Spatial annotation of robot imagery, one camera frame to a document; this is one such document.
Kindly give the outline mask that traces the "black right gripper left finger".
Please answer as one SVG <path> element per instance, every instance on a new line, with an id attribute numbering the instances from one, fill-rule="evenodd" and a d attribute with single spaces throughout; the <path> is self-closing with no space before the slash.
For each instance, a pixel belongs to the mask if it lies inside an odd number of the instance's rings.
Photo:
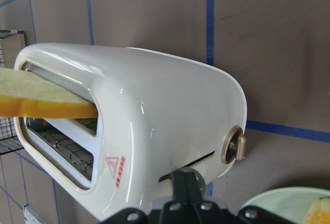
<path id="1" fill-rule="evenodd" d="M 189 203 L 188 179 L 190 170 L 177 170 L 171 174 L 173 194 L 153 202 L 149 214 L 137 208 L 125 208 L 103 223 L 185 223 Z"/>

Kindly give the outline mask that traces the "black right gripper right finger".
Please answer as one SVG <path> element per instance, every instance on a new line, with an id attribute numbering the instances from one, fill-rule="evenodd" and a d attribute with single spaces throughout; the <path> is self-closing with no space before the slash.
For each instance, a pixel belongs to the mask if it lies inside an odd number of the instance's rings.
<path id="1" fill-rule="evenodd" d="M 260 207 L 249 205 L 238 214 L 226 207 L 219 207 L 212 200 L 202 197 L 199 180 L 193 171 L 183 172 L 187 191 L 187 207 L 183 223 L 292 223 Z"/>

